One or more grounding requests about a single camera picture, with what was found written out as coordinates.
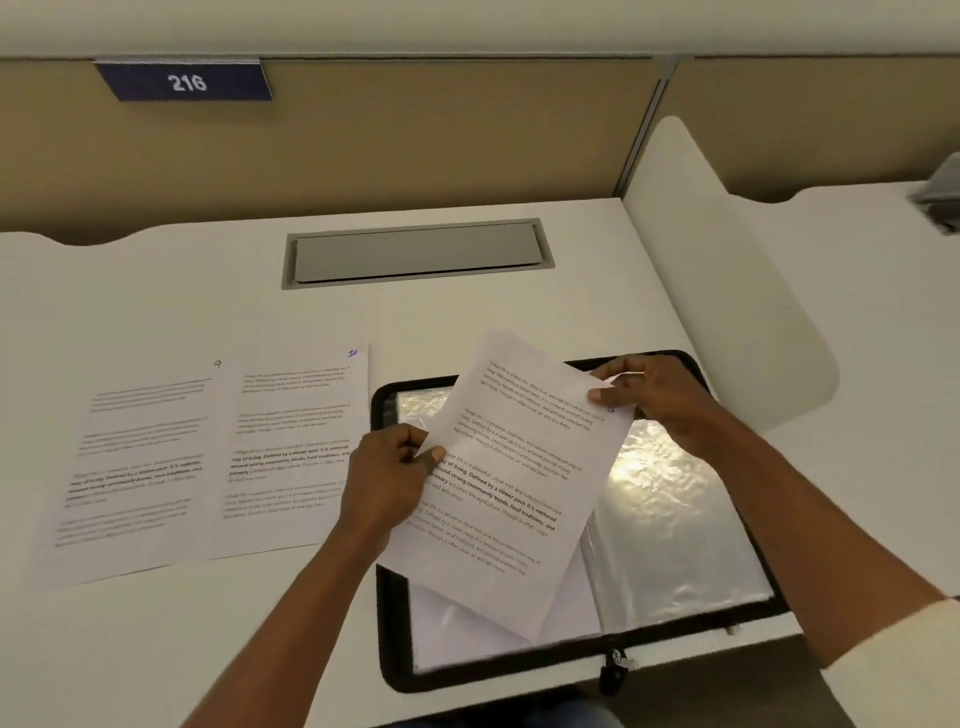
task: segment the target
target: blue label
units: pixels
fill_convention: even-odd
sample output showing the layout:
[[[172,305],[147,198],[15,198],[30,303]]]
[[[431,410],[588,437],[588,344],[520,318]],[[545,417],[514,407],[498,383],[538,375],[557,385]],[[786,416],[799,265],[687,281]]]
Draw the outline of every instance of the blue label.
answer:
[[[270,101],[259,62],[101,62],[97,70],[120,101]]]

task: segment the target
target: desk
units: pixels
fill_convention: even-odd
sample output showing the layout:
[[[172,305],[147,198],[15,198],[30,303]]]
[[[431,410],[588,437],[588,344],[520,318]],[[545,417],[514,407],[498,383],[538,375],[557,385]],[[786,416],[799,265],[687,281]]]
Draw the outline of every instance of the desk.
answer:
[[[896,194],[905,204],[901,191]],[[835,401],[781,425],[770,437],[881,541],[941,588],[960,593],[960,568],[950,562],[951,554],[960,553],[953,527],[960,517],[956,460],[947,447],[949,430],[927,439],[944,424],[940,418],[949,402],[931,400],[939,391],[933,385],[912,399],[900,386],[892,400],[889,389],[871,391],[886,380],[868,377],[857,388],[864,358],[876,356],[878,343],[884,350],[889,345],[882,331],[860,338],[873,315],[870,307],[837,308],[850,303],[847,276],[818,281],[834,259],[828,243],[833,231],[859,225],[859,216],[876,210],[868,198],[844,216],[843,205],[824,202],[828,196],[807,196],[811,205],[833,210],[809,225],[800,225],[801,218],[817,217],[817,208],[799,205],[803,196],[782,206],[737,201],[822,327],[842,370]],[[541,219],[555,269],[280,290],[288,232],[520,217]],[[795,229],[786,236],[790,227]],[[893,234],[886,239],[891,252],[902,251],[908,240]],[[851,248],[847,262],[868,253],[872,242],[857,237],[851,245],[859,247]],[[903,282],[920,302],[925,288],[917,274]],[[880,271],[860,266],[859,275],[865,289],[883,290],[870,285],[882,280]],[[948,271],[937,275],[946,281]],[[643,349],[693,352],[618,200],[181,225],[92,249],[9,233],[0,235],[0,277],[0,488],[7,504],[0,514],[0,724],[23,728],[177,724],[314,550],[182,564],[58,592],[18,591],[46,490],[57,484],[59,462],[72,447],[73,413],[82,411],[98,369],[182,356],[183,347],[216,358],[249,347],[362,336],[372,345],[373,389],[460,371],[479,333],[490,327],[510,328],[558,358]],[[958,310],[960,293],[937,290],[952,296],[940,304]],[[907,336],[911,316],[888,328],[900,350],[915,345],[897,338]],[[919,369],[911,370],[932,373],[939,383],[955,381],[950,367],[960,371],[956,334],[944,331],[945,323],[931,320],[928,344],[939,348],[918,349]],[[946,358],[938,368],[933,362],[939,353]],[[882,371],[894,376],[904,369]],[[951,392],[956,397],[955,387]],[[937,419],[905,438],[905,428],[886,417],[892,407],[912,421],[936,409]],[[891,464],[899,457],[892,445],[913,453],[899,468]],[[913,481],[910,489],[905,478]],[[787,615],[751,622],[734,635],[708,632],[629,654],[646,667],[798,631]],[[370,573],[350,608],[308,725],[368,728],[594,678],[600,665],[594,657],[443,691],[395,693],[379,673]]]
[[[280,289],[290,232],[540,218],[556,267]],[[306,547],[25,594],[28,544],[94,377],[312,342],[371,343],[371,391],[460,372],[487,328],[560,359],[690,343],[617,200],[155,228],[95,248],[0,236],[0,724],[171,726],[182,720],[309,559]],[[379,725],[595,677],[599,658],[402,695],[377,662],[372,572],[309,724]]]

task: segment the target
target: cubicle partition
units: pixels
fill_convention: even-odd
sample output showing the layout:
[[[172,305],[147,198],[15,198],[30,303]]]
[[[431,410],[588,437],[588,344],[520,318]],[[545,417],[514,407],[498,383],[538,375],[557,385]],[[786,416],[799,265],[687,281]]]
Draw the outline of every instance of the cubicle partition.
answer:
[[[925,177],[957,57],[266,60],[272,102],[120,103],[89,60],[0,61],[0,231],[609,197],[679,116],[727,188]]]

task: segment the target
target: stack of papers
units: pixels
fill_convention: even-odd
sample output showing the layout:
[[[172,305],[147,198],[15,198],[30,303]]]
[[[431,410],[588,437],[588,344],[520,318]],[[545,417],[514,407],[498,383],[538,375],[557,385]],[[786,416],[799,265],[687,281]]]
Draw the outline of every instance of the stack of papers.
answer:
[[[363,345],[105,383],[37,530],[27,584],[322,541],[368,430],[367,371]]]
[[[474,362],[423,444],[446,458],[380,564],[540,643],[633,412],[592,404],[596,379],[507,332]]]

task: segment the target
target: right hand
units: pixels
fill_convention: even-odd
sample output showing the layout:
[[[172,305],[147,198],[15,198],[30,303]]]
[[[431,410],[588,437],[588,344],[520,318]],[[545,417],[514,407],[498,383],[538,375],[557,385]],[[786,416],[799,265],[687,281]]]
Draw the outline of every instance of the right hand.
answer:
[[[591,374],[616,379],[612,387],[591,389],[590,401],[605,407],[632,405],[635,417],[656,420],[677,445],[707,461],[723,434],[739,425],[675,356],[627,354]]]

